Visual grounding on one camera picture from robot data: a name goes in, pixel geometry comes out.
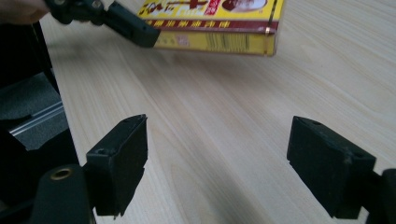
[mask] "light wood tabletop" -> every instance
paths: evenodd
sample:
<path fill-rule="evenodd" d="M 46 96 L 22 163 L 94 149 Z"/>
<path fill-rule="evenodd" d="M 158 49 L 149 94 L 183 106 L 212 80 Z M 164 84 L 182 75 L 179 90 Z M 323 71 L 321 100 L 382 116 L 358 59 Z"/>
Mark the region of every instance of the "light wood tabletop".
<path fill-rule="evenodd" d="M 98 223 L 364 223 L 365 211 L 331 219 L 290 166 L 293 116 L 373 154 L 380 174 L 396 167 L 394 0 L 287 1 L 271 58 L 141 49 L 106 27 L 41 24 L 81 164 L 119 121 L 148 116 L 135 196 Z"/>

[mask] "gray carpet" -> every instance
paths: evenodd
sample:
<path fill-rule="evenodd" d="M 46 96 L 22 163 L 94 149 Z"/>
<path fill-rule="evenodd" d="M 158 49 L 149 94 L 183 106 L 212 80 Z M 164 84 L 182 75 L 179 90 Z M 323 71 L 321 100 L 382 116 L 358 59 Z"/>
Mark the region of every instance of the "gray carpet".
<path fill-rule="evenodd" d="M 0 119 L 17 119 L 35 114 L 61 101 L 44 74 L 0 89 Z M 68 128 L 64 112 L 15 136 L 27 149 L 36 149 Z"/>

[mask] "yellow and red box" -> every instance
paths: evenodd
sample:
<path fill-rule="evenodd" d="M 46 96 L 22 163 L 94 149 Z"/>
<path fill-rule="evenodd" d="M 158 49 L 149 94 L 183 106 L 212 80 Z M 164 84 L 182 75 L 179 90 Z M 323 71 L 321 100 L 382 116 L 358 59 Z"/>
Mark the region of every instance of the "yellow and red box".
<path fill-rule="evenodd" d="M 272 56 L 284 0 L 146 0 L 138 12 L 161 29 L 154 48 Z"/>

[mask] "red label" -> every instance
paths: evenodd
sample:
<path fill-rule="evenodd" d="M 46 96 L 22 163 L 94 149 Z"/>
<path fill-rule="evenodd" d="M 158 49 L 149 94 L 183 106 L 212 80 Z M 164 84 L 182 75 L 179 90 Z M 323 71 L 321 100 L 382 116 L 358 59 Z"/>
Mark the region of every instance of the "red label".
<path fill-rule="evenodd" d="M 216 12 L 218 11 L 219 5 L 220 5 L 220 0 L 210 0 L 209 4 L 207 5 L 204 15 L 206 15 L 206 16 L 215 15 Z"/>

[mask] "barcode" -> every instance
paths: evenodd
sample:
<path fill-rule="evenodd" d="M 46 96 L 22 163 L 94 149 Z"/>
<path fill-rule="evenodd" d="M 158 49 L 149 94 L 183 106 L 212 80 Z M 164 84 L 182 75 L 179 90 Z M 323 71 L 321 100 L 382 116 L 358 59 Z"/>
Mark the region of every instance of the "barcode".
<path fill-rule="evenodd" d="M 245 52 L 249 50 L 248 35 L 244 34 L 207 34 L 208 50 Z"/>

